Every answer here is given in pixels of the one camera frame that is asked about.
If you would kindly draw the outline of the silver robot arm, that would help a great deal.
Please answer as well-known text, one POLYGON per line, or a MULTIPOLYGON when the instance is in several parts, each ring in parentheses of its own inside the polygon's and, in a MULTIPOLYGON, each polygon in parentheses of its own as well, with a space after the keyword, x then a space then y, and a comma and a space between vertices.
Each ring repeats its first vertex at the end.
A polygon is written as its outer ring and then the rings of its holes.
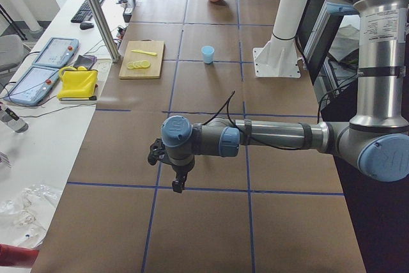
POLYGON ((234 157, 241 145, 315 149, 342 158, 362 174, 395 182, 408 175, 408 121, 402 117, 406 75, 408 0, 328 0, 337 15, 359 15, 357 112, 347 122, 282 123, 214 116, 192 124, 184 116, 163 122, 148 162, 169 164, 182 192, 198 155, 234 157))

